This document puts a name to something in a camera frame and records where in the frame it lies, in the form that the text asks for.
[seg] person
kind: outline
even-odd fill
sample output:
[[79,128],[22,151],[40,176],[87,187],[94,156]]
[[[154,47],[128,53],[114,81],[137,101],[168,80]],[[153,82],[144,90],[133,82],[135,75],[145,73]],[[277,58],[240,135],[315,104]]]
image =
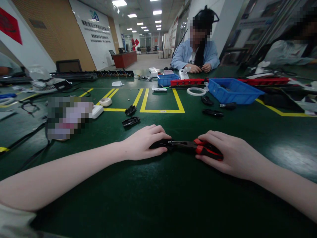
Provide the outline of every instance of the person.
[[212,23],[215,13],[205,6],[204,10],[198,12],[193,18],[190,39],[181,43],[175,50],[171,66],[178,70],[190,67],[190,73],[209,73],[219,65],[219,58],[215,42],[209,41],[212,32]]
[[[35,237],[29,227],[34,212],[111,164],[161,155],[167,148],[149,149],[161,139],[171,139],[163,127],[146,126],[124,141],[69,155],[2,180],[0,237]],[[196,155],[196,159],[225,174],[257,183],[317,223],[317,184],[275,165],[240,138],[208,131],[198,139],[215,145],[224,159],[217,161],[205,155]]]
[[0,52],[0,76],[10,76],[22,72],[22,69],[8,56]]
[[317,7],[272,42],[265,56],[271,64],[317,64]]

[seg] red banner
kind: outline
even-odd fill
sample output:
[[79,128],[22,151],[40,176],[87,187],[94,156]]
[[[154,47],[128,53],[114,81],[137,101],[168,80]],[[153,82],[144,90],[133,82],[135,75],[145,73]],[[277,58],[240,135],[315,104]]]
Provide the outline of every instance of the red banner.
[[22,45],[20,29],[17,19],[0,8],[0,31]]

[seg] ceiling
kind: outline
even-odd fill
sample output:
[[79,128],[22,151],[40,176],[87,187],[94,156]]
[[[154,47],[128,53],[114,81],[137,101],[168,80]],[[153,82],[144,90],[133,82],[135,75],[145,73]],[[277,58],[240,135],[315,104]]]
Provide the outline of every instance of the ceiling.
[[[125,0],[127,6],[114,9],[112,0],[79,0],[80,2],[111,16],[120,24],[120,30],[123,34],[131,34],[132,28],[139,33],[144,33],[142,26],[146,26],[149,29],[148,32],[157,32],[156,25],[162,25],[163,32],[169,30],[177,16],[181,6],[183,6],[185,0],[160,0],[150,2],[150,0]],[[161,15],[153,15],[153,11],[162,10]],[[129,18],[127,15],[135,13],[136,18]],[[156,20],[162,20],[162,23],[155,23]],[[137,25],[137,23],[143,22],[144,25]]]

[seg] pliers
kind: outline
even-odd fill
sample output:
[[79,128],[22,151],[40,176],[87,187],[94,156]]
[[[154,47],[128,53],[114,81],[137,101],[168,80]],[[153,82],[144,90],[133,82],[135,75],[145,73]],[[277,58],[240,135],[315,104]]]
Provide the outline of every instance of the pliers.
[[169,141],[169,144],[195,149],[197,154],[206,155],[218,161],[222,161],[224,159],[221,151],[207,141],[202,141],[199,139],[195,139],[194,141]]

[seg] black chair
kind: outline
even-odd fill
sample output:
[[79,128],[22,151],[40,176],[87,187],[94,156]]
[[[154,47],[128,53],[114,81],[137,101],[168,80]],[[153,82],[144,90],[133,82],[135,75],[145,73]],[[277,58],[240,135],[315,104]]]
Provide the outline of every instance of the black chair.
[[82,72],[79,59],[56,61],[57,72]]
[[147,47],[146,47],[146,53],[148,53],[148,52],[152,52],[152,50],[151,50],[151,47],[150,47],[150,46],[147,46]]
[[109,50],[110,54],[111,54],[111,58],[113,59],[113,55],[115,55],[116,53],[113,52],[113,50]]

